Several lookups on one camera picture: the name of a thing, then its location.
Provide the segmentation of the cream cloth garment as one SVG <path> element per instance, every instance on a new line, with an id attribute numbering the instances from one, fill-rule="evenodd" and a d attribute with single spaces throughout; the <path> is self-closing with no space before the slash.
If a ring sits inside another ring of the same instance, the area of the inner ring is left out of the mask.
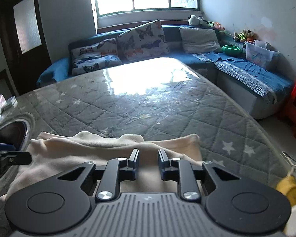
<path id="1" fill-rule="evenodd" d="M 158 150 L 169 158 L 186 159 L 192 165 L 202 165 L 199 136 L 190 134 L 177 139 L 145 141 L 141 135 L 124 134 L 119 138 L 101 137 L 87 131 L 73 137 L 41 132 L 32 139 L 27 152 L 32 156 L 29 165 L 20 166 L 7 193 L 0 198 L 6 202 L 12 194 L 34 183 L 69 170 L 87 161 L 106 165 L 110 159 L 128 158 L 134 149 L 140 151 L 140 168 L 135 181 L 121 184 L 122 192 L 174 192 L 176 183 L 163 182 L 158 169 Z"/>

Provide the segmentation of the black induction cooktop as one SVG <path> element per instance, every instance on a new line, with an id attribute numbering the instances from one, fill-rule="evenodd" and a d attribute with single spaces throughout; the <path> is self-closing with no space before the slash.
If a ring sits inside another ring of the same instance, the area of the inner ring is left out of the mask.
<path id="1" fill-rule="evenodd" d="M 25 119 L 15 119 L 0 125 L 0 143 L 10 143 L 15 146 L 15 150 L 0 150 L 0 151 L 25 151 L 25 147 L 30 137 L 30 124 Z M 3 175 L 12 167 L 2 166 Z"/>

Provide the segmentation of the small green white box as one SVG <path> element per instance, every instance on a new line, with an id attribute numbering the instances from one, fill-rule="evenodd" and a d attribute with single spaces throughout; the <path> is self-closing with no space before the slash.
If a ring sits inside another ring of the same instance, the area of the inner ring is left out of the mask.
<path id="1" fill-rule="evenodd" d="M 18 101 L 15 96 L 10 97 L 6 100 L 6 104 L 2 107 L 3 110 L 7 110 L 9 108 L 15 108 L 18 105 Z"/>

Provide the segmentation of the grey quilted star tablecloth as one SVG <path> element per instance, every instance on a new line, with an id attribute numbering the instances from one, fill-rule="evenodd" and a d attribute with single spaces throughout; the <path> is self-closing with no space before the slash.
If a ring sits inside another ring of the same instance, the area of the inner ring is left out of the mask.
<path id="1" fill-rule="evenodd" d="M 205 77 L 173 58 L 158 58 L 82 74 L 26 93 L 8 119 L 31 121 L 31 137 L 41 132 L 73 137 L 82 131 L 101 137 L 141 135 L 145 141 L 199 136 L 203 160 L 269 186 L 289 166 L 261 126 Z M 0 182 L 7 193 L 20 166 Z M 10 227 L 0 199 L 0 236 Z"/>

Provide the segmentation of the dark wooden door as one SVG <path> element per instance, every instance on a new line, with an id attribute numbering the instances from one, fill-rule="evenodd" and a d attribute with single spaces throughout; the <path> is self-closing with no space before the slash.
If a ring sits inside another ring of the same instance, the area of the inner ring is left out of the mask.
<path id="1" fill-rule="evenodd" d="M 0 39 L 18 94 L 36 89 L 51 65 L 38 0 L 0 0 Z"/>

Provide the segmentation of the yellow cloth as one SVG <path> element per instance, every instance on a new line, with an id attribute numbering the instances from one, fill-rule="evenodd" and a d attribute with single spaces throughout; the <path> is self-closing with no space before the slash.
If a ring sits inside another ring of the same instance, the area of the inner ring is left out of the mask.
<path id="1" fill-rule="evenodd" d="M 294 176 L 286 176 L 277 185 L 276 190 L 282 193 L 293 207 L 296 205 L 296 179 Z"/>

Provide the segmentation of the left butterfly pillow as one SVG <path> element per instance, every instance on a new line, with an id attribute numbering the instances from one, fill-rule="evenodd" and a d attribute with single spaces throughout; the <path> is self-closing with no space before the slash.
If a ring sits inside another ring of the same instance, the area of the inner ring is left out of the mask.
<path id="1" fill-rule="evenodd" d="M 71 50 L 73 76 L 122 64 L 118 56 L 116 38 Z"/>

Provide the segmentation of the butterfly pillow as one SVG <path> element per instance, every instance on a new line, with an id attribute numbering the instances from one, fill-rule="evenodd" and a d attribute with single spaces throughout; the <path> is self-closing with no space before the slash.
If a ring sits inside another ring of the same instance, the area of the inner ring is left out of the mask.
<path id="1" fill-rule="evenodd" d="M 160 20 L 132 28 L 117 37 L 125 58 L 134 62 L 170 53 Z"/>
<path id="2" fill-rule="evenodd" d="M 122 64 L 118 56 L 116 38 L 71 50 L 73 76 Z"/>

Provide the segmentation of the blue corner sofa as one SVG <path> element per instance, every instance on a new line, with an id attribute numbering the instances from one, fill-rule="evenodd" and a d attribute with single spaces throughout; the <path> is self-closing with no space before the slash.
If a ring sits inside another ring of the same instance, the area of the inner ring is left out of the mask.
<path id="1" fill-rule="evenodd" d="M 174 58 L 191 67 L 220 87 L 252 117 L 263 119 L 274 114 L 292 90 L 293 83 L 291 80 L 280 73 L 268 71 L 253 64 L 242 55 L 232 57 L 226 55 L 223 51 L 220 53 L 211 51 L 209 53 L 187 54 L 182 47 L 180 27 L 195 28 L 191 26 L 162 25 L 170 53 L 158 57 Z M 71 74 L 71 50 L 110 38 L 116 38 L 117 41 L 117 37 L 128 30 L 130 29 L 106 32 L 69 44 L 69 56 L 57 60 L 43 71 L 37 80 L 37 86 L 43 87 L 73 77 Z M 215 30 L 215 32 L 222 47 L 227 43 L 227 40 L 222 38 L 219 31 Z M 147 60 L 128 61 L 118 42 L 117 50 L 122 61 L 121 65 Z"/>

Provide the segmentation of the grey cushion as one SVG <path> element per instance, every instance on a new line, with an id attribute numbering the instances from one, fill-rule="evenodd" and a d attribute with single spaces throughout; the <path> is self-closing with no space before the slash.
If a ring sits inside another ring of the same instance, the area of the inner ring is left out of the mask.
<path id="1" fill-rule="evenodd" d="M 187 54 L 222 52 L 213 29 L 180 27 L 180 34 L 183 50 Z"/>

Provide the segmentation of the right butterfly pillow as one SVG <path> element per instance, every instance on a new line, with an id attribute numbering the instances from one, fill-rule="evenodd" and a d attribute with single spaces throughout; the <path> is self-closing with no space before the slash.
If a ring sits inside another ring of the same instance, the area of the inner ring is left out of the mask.
<path id="1" fill-rule="evenodd" d="M 170 53 L 160 20 L 132 28 L 117 37 L 125 58 L 134 62 Z"/>

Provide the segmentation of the green bowl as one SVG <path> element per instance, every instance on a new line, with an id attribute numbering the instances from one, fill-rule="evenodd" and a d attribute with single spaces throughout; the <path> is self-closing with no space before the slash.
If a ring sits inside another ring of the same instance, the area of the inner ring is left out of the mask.
<path id="1" fill-rule="evenodd" d="M 232 57 L 239 56 L 242 53 L 242 49 L 234 45 L 223 45 L 222 50 L 226 55 Z"/>

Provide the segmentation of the clear plastic storage box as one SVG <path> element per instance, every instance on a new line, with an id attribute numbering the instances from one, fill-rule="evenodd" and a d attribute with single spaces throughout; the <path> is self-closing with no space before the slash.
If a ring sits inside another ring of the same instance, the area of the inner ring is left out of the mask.
<path id="1" fill-rule="evenodd" d="M 246 42 L 245 57 L 246 60 L 252 62 L 253 64 L 260 66 L 265 70 L 272 71 L 277 67 L 280 53 Z"/>

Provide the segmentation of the panda plush toy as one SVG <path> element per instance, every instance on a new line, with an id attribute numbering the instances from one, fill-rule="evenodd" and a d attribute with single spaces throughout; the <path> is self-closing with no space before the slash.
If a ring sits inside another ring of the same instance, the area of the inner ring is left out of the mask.
<path id="1" fill-rule="evenodd" d="M 208 21 L 202 16 L 196 17 L 195 15 L 190 15 L 188 18 L 188 23 L 192 27 L 208 27 Z"/>

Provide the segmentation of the green brown plush toys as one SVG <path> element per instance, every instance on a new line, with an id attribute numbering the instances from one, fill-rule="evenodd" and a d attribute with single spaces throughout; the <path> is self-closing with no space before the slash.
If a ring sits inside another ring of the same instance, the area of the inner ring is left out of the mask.
<path id="1" fill-rule="evenodd" d="M 241 42 L 241 43 L 245 43 L 245 42 L 249 42 L 249 43 L 253 43 L 255 38 L 255 33 L 254 31 L 251 30 L 243 30 L 240 33 L 235 32 L 234 33 L 234 41 L 235 42 Z"/>

